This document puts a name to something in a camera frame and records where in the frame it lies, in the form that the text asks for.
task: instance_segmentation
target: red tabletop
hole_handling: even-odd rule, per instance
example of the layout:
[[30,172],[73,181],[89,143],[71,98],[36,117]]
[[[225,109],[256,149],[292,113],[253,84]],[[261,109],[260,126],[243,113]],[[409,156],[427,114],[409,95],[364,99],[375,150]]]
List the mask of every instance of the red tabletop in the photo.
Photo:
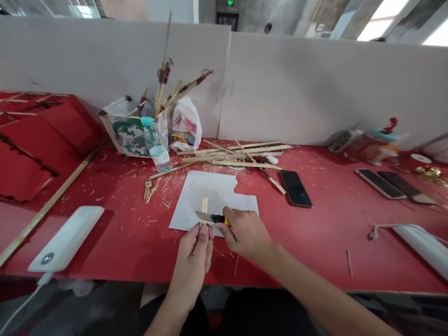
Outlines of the red tabletop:
[[[218,141],[230,145],[229,141]],[[174,165],[180,164],[179,156]],[[190,165],[160,179],[151,202],[143,200],[144,181],[154,174],[151,160],[128,158],[104,145],[92,163],[73,182],[38,227],[0,269],[0,275],[40,276],[27,268],[58,229],[82,205],[101,205],[105,212],[60,277],[169,282],[182,231],[168,228],[177,200],[191,170],[236,175],[235,192],[255,195],[260,217],[269,233],[297,259],[343,290],[448,294],[448,283],[392,230],[380,229],[369,241],[373,225],[418,224],[448,239],[448,191],[413,174],[402,176],[440,206],[417,205],[409,200],[390,201],[353,172],[372,168],[351,163],[323,147],[294,146],[279,157],[279,167],[299,174],[311,198],[311,209],[292,206],[287,196],[261,174],[203,163]],[[391,170],[383,165],[373,170]],[[276,172],[271,175],[279,180]],[[0,249],[20,233],[63,178],[31,204],[0,203]],[[232,257],[223,238],[214,239],[212,265],[205,284],[253,287],[279,286],[244,258]],[[350,251],[354,277],[347,260]]]

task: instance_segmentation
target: white paper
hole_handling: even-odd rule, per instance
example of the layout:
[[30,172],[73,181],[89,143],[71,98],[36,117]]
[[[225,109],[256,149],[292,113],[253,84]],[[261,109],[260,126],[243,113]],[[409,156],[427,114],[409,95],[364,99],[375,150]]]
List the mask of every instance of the white paper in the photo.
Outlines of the white paper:
[[[202,211],[202,200],[209,199],[209,213],[222,215],[223,207],[252,210],[259,214],[256,196],[235,194],[238,184],[234,175],[190,171],[169,224],[170,229],[189,231],[199,222],[196,211]],[[215,236],[223,235],[213,225]]]

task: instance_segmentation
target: white cable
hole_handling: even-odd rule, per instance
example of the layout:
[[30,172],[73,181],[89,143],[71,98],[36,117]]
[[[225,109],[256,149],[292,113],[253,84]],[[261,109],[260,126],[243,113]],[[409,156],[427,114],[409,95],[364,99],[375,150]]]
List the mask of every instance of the white cable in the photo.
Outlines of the white cable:
[[26,301],[17,308],[17,310],[11,315],[11,317],[6,321],[5,325],[3,326],[3,328],[0,330],[0,336],[3,335],[3,333],[5,332],[6,328],[8,327],[8,325],[13,321],[13,319],[17,316],[17,314],[23,309],[23,307],[25,307],[28,302],[31,301],[32,298],[35,297],[35,295],[37,294],[37,292],[46,284],[48,284],[48,282],[51,280],[51,278],[53,277],[53,273],[45,273],[41,279],[39,280],[39,282],[37,283],[37,288],[36,290],[26,299]]
[[437,240],[439,240],[439,241],[441,241],[441,242],[443,242],[443,243],[445,243],[445,244],[448,245],[448,241],[446,241],[446,240],[444,240],[444,239],[442,239],[442,238],[440,238],[440,237],[437,237],[437,236],[433,235],[432,233],[429,233],[428,231],[426,231],[426,230],[424,230],[424,229],[421,229],[421,228],[418,227],[418,226],[415,226],[414,224],[386,224],[386,225],[375,225],[374,228],[373,228],[373,232],[369,233],[369,238],[370,238],[370,239],[377,239],[377,238],[378,238],[378,232],[377,232],[377,231],[378,231],[378,228],[389,228],[389,227],[394,227],[394,226],[408,226],[408,225],[412,225],[412,228],[413,228],[413,229],[416,229],[416,230],[418,230],[418,231],[420,231],[420,232],[426,233],[427,235],[429,235],[429,236],[431,236],[431,237],[433,237],[433,238],[435,238],[435,239],[437,239]]

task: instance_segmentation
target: bottle cap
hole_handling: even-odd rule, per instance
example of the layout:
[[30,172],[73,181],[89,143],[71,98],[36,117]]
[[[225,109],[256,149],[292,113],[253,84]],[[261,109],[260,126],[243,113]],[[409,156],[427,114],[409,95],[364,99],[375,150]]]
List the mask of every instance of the bottle cap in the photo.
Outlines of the bottle cap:
[[143,126],[151,126],[154,123],[151,117],[143,117],[140,121]]

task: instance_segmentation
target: black smartphone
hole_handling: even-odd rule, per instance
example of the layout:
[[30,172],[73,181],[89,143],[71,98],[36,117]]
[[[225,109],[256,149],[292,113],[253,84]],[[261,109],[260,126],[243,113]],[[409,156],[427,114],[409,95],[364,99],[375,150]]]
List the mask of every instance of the black smartphone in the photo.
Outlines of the black smartphone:
[[405,194],[411,201],[417,204],[437,204],[434,200],[423,194],[420,190],[409,184],[404,178],[394,172],[378,172],[382,178],[388,181],[391,185]]
[[405,199],[405,194],[391,185],[384,178],[370,169],[356,169],[355,173],[358,174],[364,181],[370,184],[376,191],[382,194],[387,199]]
[[296,172],[284,171],[280,173],[280,176],[283,184],[285,185],[289,200],[293,205],[307,208],[311,208],[313,206],[305,187]]

